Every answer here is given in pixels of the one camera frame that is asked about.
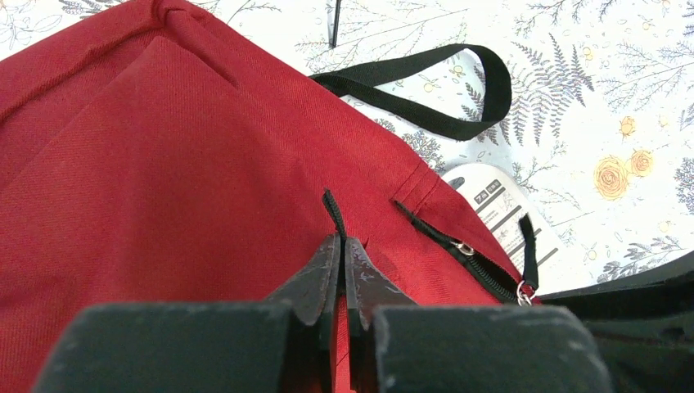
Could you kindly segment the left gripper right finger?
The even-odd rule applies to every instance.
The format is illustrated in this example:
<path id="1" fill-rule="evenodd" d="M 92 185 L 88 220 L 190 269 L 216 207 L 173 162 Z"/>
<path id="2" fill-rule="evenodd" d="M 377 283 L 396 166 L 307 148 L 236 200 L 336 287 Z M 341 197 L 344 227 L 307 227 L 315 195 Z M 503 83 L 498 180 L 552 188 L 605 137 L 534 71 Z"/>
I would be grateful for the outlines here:
<path id="1" fill-rule="evenodd" d="M 349 322 L 350 387 L 377 392 L 373 313 L 378 306 L 415 305 L 371 261 L 361 242 L 345 241 L 345 299 Z"/>

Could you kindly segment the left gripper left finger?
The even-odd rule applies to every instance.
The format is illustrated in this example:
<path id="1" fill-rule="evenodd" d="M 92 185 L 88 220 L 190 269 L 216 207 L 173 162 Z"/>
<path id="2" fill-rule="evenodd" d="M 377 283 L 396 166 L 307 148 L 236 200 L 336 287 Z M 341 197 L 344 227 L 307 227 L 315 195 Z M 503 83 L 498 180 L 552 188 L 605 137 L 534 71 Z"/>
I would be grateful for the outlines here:
<path id="1" fill-rule="evenodd" d="M 336 386 L 342 239 L 326 237 L 309 262 L 266 297 L 289 305 L 282 392 L 333 392 Z"/>

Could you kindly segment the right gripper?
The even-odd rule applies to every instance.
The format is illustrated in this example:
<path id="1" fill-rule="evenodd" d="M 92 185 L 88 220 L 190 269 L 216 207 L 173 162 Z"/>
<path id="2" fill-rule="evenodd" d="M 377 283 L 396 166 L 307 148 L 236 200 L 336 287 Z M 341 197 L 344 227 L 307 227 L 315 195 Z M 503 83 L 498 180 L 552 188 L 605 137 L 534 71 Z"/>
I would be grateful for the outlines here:
<path id="1" fill-rule="evenodd" d="M 592 333 L 617 392 L 693 390 L 693 254 L 590 287 L 542 296 Z"/>

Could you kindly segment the red backpack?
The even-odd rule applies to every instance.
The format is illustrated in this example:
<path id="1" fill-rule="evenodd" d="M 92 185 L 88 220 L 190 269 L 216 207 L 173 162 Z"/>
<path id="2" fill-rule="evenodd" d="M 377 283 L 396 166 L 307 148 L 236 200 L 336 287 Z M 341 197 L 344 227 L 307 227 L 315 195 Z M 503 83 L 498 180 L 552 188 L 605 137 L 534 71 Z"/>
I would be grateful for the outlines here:
<path id="1" fill-rule="evenodd" d="M 128 1 L 1 63 L 1 389 L 97 303 L 257 300 L 334 231 L 424 305 L 521 273 L 402 139 L 185 1 Z"/>

